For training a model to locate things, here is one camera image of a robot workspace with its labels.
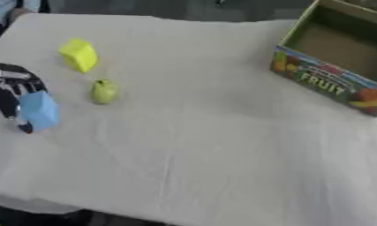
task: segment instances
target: cardboard box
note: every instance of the cardboard box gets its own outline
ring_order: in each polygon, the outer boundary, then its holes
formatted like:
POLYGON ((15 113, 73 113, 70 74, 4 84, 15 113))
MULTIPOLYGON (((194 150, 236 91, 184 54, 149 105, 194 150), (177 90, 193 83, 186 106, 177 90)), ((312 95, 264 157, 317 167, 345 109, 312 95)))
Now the cardboard box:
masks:
POLYGON ((271 70, 377 116, 377 11, 315 1, 276 47, 271 70))

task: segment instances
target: floor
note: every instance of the floor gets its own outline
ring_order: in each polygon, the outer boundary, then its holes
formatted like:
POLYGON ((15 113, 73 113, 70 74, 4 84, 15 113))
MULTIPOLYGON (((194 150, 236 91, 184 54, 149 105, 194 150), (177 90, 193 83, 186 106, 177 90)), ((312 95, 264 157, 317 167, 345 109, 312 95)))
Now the floor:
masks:
POLYGON ((151 15, 199 21, 295 19, 312 0, 50 0, 54 12, 151 15))

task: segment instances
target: blue foam cube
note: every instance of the blue foam cube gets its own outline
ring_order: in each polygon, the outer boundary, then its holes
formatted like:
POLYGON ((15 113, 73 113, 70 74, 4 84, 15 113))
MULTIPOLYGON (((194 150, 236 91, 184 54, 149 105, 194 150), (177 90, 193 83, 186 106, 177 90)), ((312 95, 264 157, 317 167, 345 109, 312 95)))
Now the blue foam cube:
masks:
POLYGON ((22 95, 20 98, 20 118, 28 121, 34 132, 58 123, 57 104, 45 91, 22 95))

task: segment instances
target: apple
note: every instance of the apple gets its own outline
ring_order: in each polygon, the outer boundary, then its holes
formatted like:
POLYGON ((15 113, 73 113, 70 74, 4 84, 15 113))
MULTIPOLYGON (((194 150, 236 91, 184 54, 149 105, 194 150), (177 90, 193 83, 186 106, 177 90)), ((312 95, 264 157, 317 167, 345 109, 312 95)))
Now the apple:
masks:
POLYGON ((110 79, 98 79, 92 87, 92 100, 99 104, 107 104, 113 102, 118 94, 118 87, 110 79))

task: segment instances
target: table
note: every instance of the table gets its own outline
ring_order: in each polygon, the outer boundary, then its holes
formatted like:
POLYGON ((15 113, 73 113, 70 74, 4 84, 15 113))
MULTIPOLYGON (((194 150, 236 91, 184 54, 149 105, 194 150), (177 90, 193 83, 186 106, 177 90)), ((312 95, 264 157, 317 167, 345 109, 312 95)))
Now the table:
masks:
POLYGON ((377 118, 268 70, 291 24, 22 17, 0 62, 42 77, 61 124, 25 135, 0 114, 0 203, 192 226, 377 225, 377 118), (100 55, 86 75, 57 54, 74 37, 100 55), (100 77, 124 97, 91 103, 100 77))

